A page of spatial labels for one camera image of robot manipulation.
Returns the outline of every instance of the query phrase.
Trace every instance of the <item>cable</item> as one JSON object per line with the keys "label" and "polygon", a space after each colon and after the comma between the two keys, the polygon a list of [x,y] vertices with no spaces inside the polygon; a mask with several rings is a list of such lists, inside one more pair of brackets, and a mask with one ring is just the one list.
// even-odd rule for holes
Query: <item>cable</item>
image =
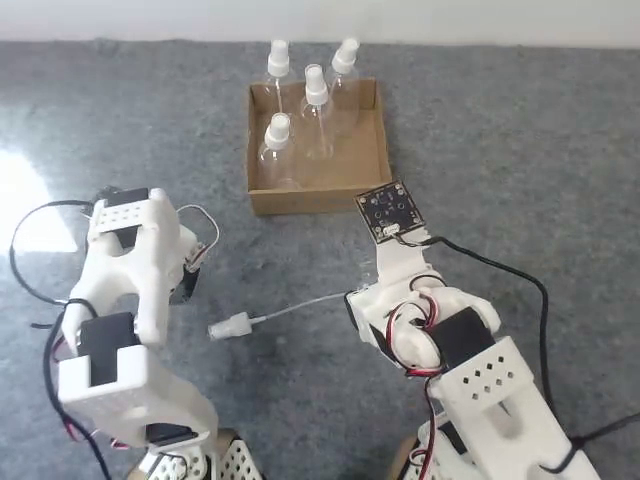
{"label": "cable", "polygon": [[433,377],[442,371],[441,368],[429,369],[429,368],[409,367],[400,360],[400,357],[398,356],[398,354],[396,353],[393,347],[393,339],[394,339],[393,327],[396,323],[396,320],[400,318],[400,316],[402,315],[401,311],[406,305],[412,305],[422,313],[424,317],[424,325],[422,325],[420,330],[423,331],[426,335],[429,334],[429,330],[435,324],[436,319],[438,318],[438,304],[430,295],[425,295],[421,293],[420,298],[422,298],[423,300],[427,300],[429,302],[428,314],[423,310],[423,308],[420,305],[414,302],[402,302],[387,314],[389,317],[389,319],[387,320],[387,329],[386,329],[386,335],[385,335],[387,347],[395,357],[396,361],[400,364],[400,366],[405,369],[405,375],[407,377]]}
{"label": "cable", "polygon": [[431,465],[431,461],[433,460],[433,450],[436,442],[436,411],[433,408],[433,403],[431,402],[431,398],[429,397],[429,382],[431,379],[427,379],[424,382],[424,396],[427,400],[427,407],[429,408],[429,441],[427,442],[427,448],[416,448],[409,453],[409,462],[413,465],[417,465],[415,463],[415,458],[424,455],[424,460],[422,461],[422,467],[420,468],[420,474],[418,475],[418,480],[425,480],[427,478],[427,474],[429,473],[429,466]]}
{"label": "cable", "polygon": [[[20,286],[22,286],[22,288],[24,288],[31,295],[36,297],[38,300],[41,300],[45,303],[49,303],[51,305],[64,306],[67,304],[67,300],[55,299],[55,298],[49,297],[48,295],[45,295],[44,293],[39,292],[38,290],[33,288],[31,285],[29,285],[29,283],[27,283],[27,281],[24,279],[24,277],[18,270],[18,264],[16,262],[15,242],[16,242],[16,237],[18,236],[18,231],[20,230],[20,227],[31,215],[33,215],[39,210],[49,208],[49,207],[67,207],[67,206],[86,207],[86,206],[93,206],[93,204],[85,200],[56,200],[54,202],[49,202],[49,203],[45,203],[44,205],[40,205],[39,207],[36,207],[33,210],[31,210],[29,213],[27,213],[24,217],[22,217],[22,220],[18,222],[18,225],[16,225],[16,228],[13,231],[13,236],[11,237],[11,243],[9,245],[9,264],[11,265],[11,272],[13,273],[13,276],[15,277],[15,279],[18,281]],[[31,324],[32,328],[37,328],[37,329],[48,329],[48,328],[51,328],[51,326],[52,326],[51,324],[45,324],[45,323]]]}
{"label": "cable", "polygon": [[91,450],[93,451],[93,455],[95,456],[98,464],[100,465],[100,469],[102,470],[102,474],[104,478],[106,480],[111,480],[111,474],[109,473],[109,468],[107,467],[107,463],[105,462],[104,457],[102,456],[102,453],[100,452],[100,448],[98,447],[98,444],[96,443],[95,439],[91,436],[91,433],[89,433],[80,424],[80,422],[78,422],[75,418],[73,418],[64,410],[62,404],[60,403],[60,400],[58,399],[58,395],[55,391],[55,388],[53,386],[53,379],[51,375],[51,360],[50,360],[51,352],[53,350],[53,345],[56,340],[58,331],[60,330],[60,326],[62,325],[62,320],[64,319],[64,314],[66,312],[67,306],[71,304],[84,305],[94,317],[97,316],[95,315],[96,311],[95,311],[95,308],[93,308],[93,305],[91,305],[88,301],[82,298],[70,298],[65,303],[64,309],[58,315],[58,318],[56,319],[55,323],[51,328],[51,331],[49,332],[47,341],[45,342],[44,353],[42,355],[42,374],[44,376],[44,385],[47,391],[47,396],[49,397],[49,402],[51,403],[51,406],[60,417],[60,421],[64,425],[67,432],[70,432],[69,425],[73,426],[78,432],[80,432],[80,434],[85,438],[85,440],[89,442],[89,446],[91,447]]}
{"label": "cable", "polygon": [[604,427],[601,427],[597,430],[594,430],[591,433],[587,433],[586,435],[570,437],[569,440],[571,440],[571,450],[569,450],[569,453],[567,454],[567,456],[564,457],[562,462],[560,462],[560,465],[558,465],[555,468],[547,468],[544,466],[541,466],[541,468],[548,473],[551,473],[553,475],[558,475],[567,469],[567,467],[571,464],[576,454],[580,450],[582,450],[587,443],[593,440],[597,440],[598,438],[602,438],[606,435],[609,435],[610,433],[617,432],[618,430],[622,430],[623,428],[628,427],[629,425],[639,421],[640,421],[640,412],[636,412],[631,415],[627,415],[626,417],[623,417],[619,420],[616,420],[615,422],[611,422],[610,424],[605,425]]}
{"label": "cable", "polygon": [[332,293],[331,295],[325,295],[324,297],[314,298],[313,300],[307,300],[306,302],[298,303],[297,305],[283,308],[282,310],[278,310],[277,312],[270,313],[269,315],[263,315],[262,317],[251,318],[249,321],[251,322],[252,325],[255,325],[256,323],[261,323],[261,322],[264,322],[265,320],[271,320],[272,318],[285,315],[287,313],[293,312],[294,310],[298,310],[299,308],[313,305],[314,303],[324,302],[326,300],[333,300],[334,298],[343,298],[343,297],[344,297],[344,292]]}
{"label": "cable", "polygon": [[401,245],[405,245],[407,247],[428,247],[431,245],[435,245],[436,243],[443,243],[447,247],[452,250],[455,250],[458,253],[462,253],[468,257],[471,257],[479,262],[484,263],[485,265],[489,265],[491,267],[497,268],[499,270],[505,271],[507,273],[511,273],[517,277],[520,277],[524,280],[527,280],[534,284],[536,288],[540,291],[540,295],[542,296],[542,305],[540,307],[540,336],[539,336],[539,351],[540,351],[540,372],[542,377],[542,393],[544,394],[544,398],[549,405],[549,409],[551,413],[558,418],[558,413],[556,411],[555,401],[553,400],[553,392],[551,388],[551,380],[549,375],[549,355],[547,350],[547,324],[548,324],[548,316],[549,316],[549,293],[547,291],[547,287],[538,280],[533,275],[529,275],[522,270],[518,270],[517,268],[510,267],[509,265],[505,265],[504,263],[497,262],[495,260],[491,260],[490,258],[484,257],[479,253],[476,253],[467,248],[461,247],[451,240],[442,237],[429,237],[426,240],[419,243],[410,243],[402,239],[399,235],[395,235],[394,238]]}
{"label": "cable", "polygon": [[209,325],[209,338],[211,340],[222,340],[230,337],[241,337],[243,335],[249,335],[253,331],[253,326],[258,323],[262,323],[271,318],[285,315],[289,312],[293,312],[294,310],[298,310],[299,308],[313,305],[314,303],[324,302],[325,300],[331,300],[334,298],[344,298],[344,295],[344,293],[325,295],[324,297],[307,300],[306,302],[284,308],[269,315],[262,315],[255,318],[249,318],[247,312],[236,313],[235,315],[232,315],[222,322],[217,322]]}
{"label": "cable", "polygon": [[216,222],[215,218],[213,218],[209,212],[207,212],[204,207],[200,206],[200,205],[196,205],[194,203],[190,203],[188,205],[183,205],[182,207],[178,208],[176,210],[176,212],[179,214],[180,212],[183,212],[184,210],[187,209],[194,209],[197,210],[198,212],[200,212],[202,215],[204,215],[207,220],[209,220],[209,223],[211,223],[211,225],[216,229],[216,238],[208,244],[205,244],[194,256],[193,258],[190,260],[190,267],[193,269],[193,271],[197,270],[200,266],[200,263],[202,263],[202,259],[209,253],[209,251],[216,246],[216,244],[218,243],[218,241],[220,240],[220,227],[218,226],[218,222]]}
{"label": "cable", "polygon": [[440,283],[442,283],[443,287],[448,287],[449,286],[449,285],[447,285],[447,282],[445,282],[440,276],[434,275],[432,273],[425,273],[423,275],[418,275],[417,277],[413,277],[411,279],[411,281],[409,282],[409,290],[411,290],[411,291],[415,290],[415,288],[414,288],[415,287],[415,283],[418,280],[421,280],[423,278],[433,278],[434,280],[438,280]]}

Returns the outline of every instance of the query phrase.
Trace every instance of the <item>red wire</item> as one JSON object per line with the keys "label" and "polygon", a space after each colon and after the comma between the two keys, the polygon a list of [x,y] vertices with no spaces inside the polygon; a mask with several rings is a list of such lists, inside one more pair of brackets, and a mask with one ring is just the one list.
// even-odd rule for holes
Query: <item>red wire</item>
{"label": "red wire", "polygon": [[[427,313],[424,311],[424,309],[422,307],[420,307],[420,305],[414,303],[414,302],[403,302],[398,304],[395,308],[393,308],[390,312],[389,312],[389,320],[387,321],[387,335],[386,335],[386,341],[387,341],[387,347],[389,347],[389,350],[391,352],[394,352],[393,350],[393,325],[396,321],[396,315],[398,314],[398,312],[400,311],[400,309],[404,306],[404,305],[413,305],[414,307],[416,307],[418,310],[420,310],[422,312],[422,314],[424,315],[424,319],[425,319],[425,325],[422,327],[422,330],[425,333],[428,333],[428,330],[431,329],[436,321],[437,315],[438,315],[438,305],[435,302],[435,300],[433,298],[431,298],[428,295],[424,295],[421,294],[420,298],[423,298],[425,300],[427,300],[429,302],[429,314],[427,315]],[[396,361],[402,366],[404,367],[404,369],[406,370],[406,375],[409,377],[433,377],[434,375],[437,375],[440,373],[440,369],[436,368],[436,369],[427,369],[427,368],[423,368],[423,369],[419,369],[419,368],[410,368],[407,367],[406,365],[402,364],[402,362],[400,361],[400,359],[395,355],[396,357]]]}
{"label": "red wire", "polygon": [[70,423],[68,422],[64,422],[64,428],[67,431],[67,433],[69,434],[69,437],[71,437],[71,440],[73,440],[74,442],[78,442],[78,437],[76,437],[76,434],[73,431],[73,427],[71,426]]}
{"label": "red wire", "polygon": [[56,342],[53,344],[53,347],[51,348],[51,359],[54,361],[54,363],[60,363],[60,360],[58,359],[58,357],[56,357],[56,353],[58,352],[58,350],[60,349],[63,343],[64,343],[64,336],[61,335],[60,338],[56,340]]}
{"label": "red wire", "polygon": [[436,443],[436,412],[433,408],[433,403],[431,403],[431,399],[429,398],[429,391],[427,390],[429,387],[429,381],[430,379],[424,383],[424,396],[427,400],[427,405],[429,406],[429,442],[427,443],[427,448],[413,452],[413,457],[424,454],[424,460],[422,462],[422,468],[420,469],[420,475],[418,475],[418,480],[425,480],[427,478],[429,465],[431,465],[431,460],[433,459],[433,449]]}

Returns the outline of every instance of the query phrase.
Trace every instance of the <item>gray carpet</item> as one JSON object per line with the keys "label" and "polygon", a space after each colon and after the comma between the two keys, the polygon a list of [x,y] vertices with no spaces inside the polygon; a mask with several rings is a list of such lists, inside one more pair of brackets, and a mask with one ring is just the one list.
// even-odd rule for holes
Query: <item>gray carpet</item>
{"label": "gray carpet", "polygon": [[[295,45],[295,66],[326,62],[332,48]],[[172,311],[166,364],[215,403],[269,478],[382,478],[425,419],[421,387],[359,342],[340,301],[249,337],[205,335],[236,312],[264,314],[375,278],[355,213],[252,215],[246,87],[265,54],[258,44],[0,44],[0,151],[28,159],[54,199],[147,185],[175,205],[205,205],[223,239],[193,301]],[[382,82],[394,172],[430,229],[547,282],[552,380],[568,430],[638,409],[640,53],[365,45],[359,65]],[[15,208],[2,206],[3,229]],[[82,220],[63,218],[81,242]],[[537,372],[536,291],[443,248],[429,259],[449,283],[494,303]],[[81,254],[19,260],[59,296],[82,264]],[[0,288],[0,477],[98,478],[87,446],[68,441],[48,405],[45,333],[27,327],[56,310],[20,290],[6,256]],[[639,438],[636,426],[588,447],[603,479],[640,478]],[[100,442],[117,477],[140,454]]]}

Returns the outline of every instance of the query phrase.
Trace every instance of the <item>cardboard box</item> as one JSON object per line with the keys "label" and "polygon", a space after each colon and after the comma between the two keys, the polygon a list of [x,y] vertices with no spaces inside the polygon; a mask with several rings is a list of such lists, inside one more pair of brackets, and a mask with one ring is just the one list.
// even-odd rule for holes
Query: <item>cardboard box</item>
{"label": "cardboard box", "polygon": [[[283,94],[302,98],[304,84],[287,88],[290,90]],[[338,139],[334,158],[316,167],[299,164],[315,170],[305,174],[311,180],[300,190],[261,189],[258,149],[270,120],[267,105],[268,100],[261,86],[251,85],[247,180],[251,204],[257,215],[351,210],[355,208],[355,195],[392,180],[382,120],[382,99],[374,78],[360,80],[358,124],[351,135]]]}

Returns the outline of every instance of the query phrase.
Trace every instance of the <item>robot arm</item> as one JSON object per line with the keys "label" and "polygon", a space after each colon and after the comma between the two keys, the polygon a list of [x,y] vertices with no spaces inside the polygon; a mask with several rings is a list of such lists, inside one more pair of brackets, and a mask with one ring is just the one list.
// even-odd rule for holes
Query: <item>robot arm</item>
{"label": "robot arm", "polygon": [[[62,332],[74,357],[60,362],[58,397],[101,431],[133,447],[184,458],[189,476],[215,472],[218,416],[189,382],[165,369],[154,349],[167,337],[169,299],[202,246],[180,225],[161,189],[118,192],[96,203],[82,276]],[[139,298],[135,313],[113,312],[120,297]],[[211,467],[194,462],[208,458]]]}
{"label": "robot arm", "polygon": [[[378,243],[379,279],[347,295],[354,326],[398,367],[433,377],[429,393],[444,409],[437,424],[450,422],[466,449],[453,461],[449,442],[436,430],[433,461],[420,478],[599,479],[583,452],[561,474],[541,468],[560,464],[571,443],[513,340],[497,337],[493,306],[446,286],[424,260],[424,248],[408,246],[428,233],[404,186],[387,185],[357,200]],[[406,245],[394,240],[399,233]],[[419,433],[423,446],[426,430]],[[402,478],[418,478],[418,470]]]}

